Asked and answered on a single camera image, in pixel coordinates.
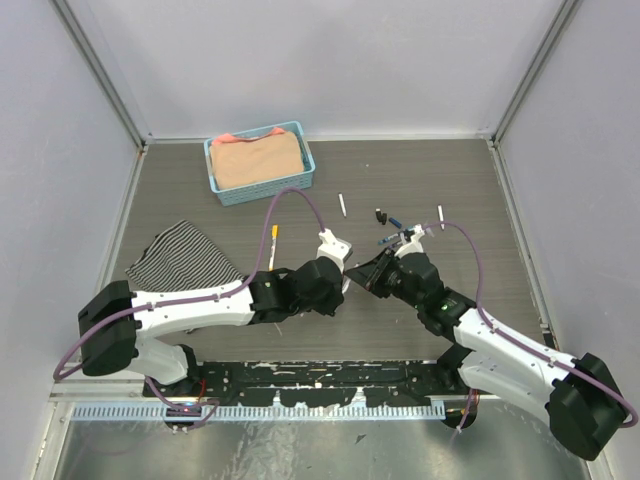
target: blue tool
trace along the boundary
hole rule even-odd
[[[378,245],[384,245],[385,243],[390,242],[391,240],[399,236],[400,236],[400,232],[394,233],[393,235],[389,235],[388,237],[385,237],[382,240],[378,240]]]

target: pink cloth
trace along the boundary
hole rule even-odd
[[[267,138],[272,135],[281,135],[283,133],[287,133],[287,131],[280,127],[274,127],[274,129],[271,130],[266,135],[263,135],[261,137],[253,137],[253,138],[234,137],[230,133],[224,133],[213,141],[213,145],[221,145],[223,143],[255,142],[256,140],[261,140],[263,138]]]

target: gray floor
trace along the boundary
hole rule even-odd
[[[445,218],[465,226],[478,243],[486,271],[485,307],[498,319],[541,340],[524,267],[507,218],[486,143],[456,141],[359,141],[311,144],[317,170],[308,193],[327,226],[353,244],[349,266],[380,251],[391,233],[379,225],[376,207],[406,224]],[[342,192],[347,218],[338,203]],[[181,219],[193,222],[243,272],[253,267],[269,199],[222,207],[209,187],[200,144],[152,145],[146,157],[114,278],[135,261],[153,237]],[[315,257],[318,228],[301,198],[278,206],[276,266],[297,268]],[[466,240],[455,230],[425,237],[426,252],[450,287],[473,297],[477,270]],[[263,260],[267,266],[268,253]],[[315,314],[279,325],[216,327],[172,343],[188,343],[199,360],[436,359],[448,342],[429,334],[413,310],[395,299],[378,300],[357,286],[334,318]]]
[[[439,421],[73,421],[56,480],[581,480],[585,463],[526,412],[483,400],[451,441]]]

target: striped cloth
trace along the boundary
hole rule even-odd
[[[147,292],[217,287],[243,278],[218,247],[186,220],[157,235],[125,272]]]

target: white marker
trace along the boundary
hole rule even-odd
[[[444,215],[442,214],[442,205],[438,205],[438,218],[440,222],[444,222]],[[440,223],[440,228],[444,230],[444,225]]]
[[[347,218],[347,207],[344,206],[344,198],[342,198],[341,193],[338,193],[338,198],[340,199],[340,208],[342,208],[342,215],[344,215],[344,218]]]

